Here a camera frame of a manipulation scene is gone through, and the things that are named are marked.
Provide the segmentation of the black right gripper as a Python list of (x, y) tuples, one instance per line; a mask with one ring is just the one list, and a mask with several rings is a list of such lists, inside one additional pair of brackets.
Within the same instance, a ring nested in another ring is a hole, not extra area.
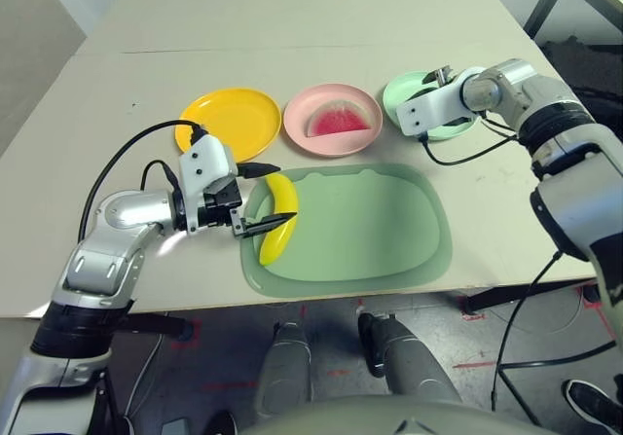
[(425, 84), (436, 83), (438, 87), (444, 87), (455, 79), (454, 71), (450, 66), (443, 66), (428, 72), (423, 82)]

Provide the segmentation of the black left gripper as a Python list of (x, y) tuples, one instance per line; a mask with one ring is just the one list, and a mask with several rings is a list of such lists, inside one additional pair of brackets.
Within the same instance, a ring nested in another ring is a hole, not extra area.
[[(279, 172), (281, 168), (270, 163), (238, 163), (238, 177), (260, 178)], [(248, 222), (238, 209), (242, 206), (238, 181), (234, 179), (223, 189), (210, 194), (203, 191), (203, 202), (198, 207), (198, 230), (211, 227), (232, 227), (235, 237), (249, 238), (266, 234), (288, 222), (296, 212), (276, 213), (257, 222)]]

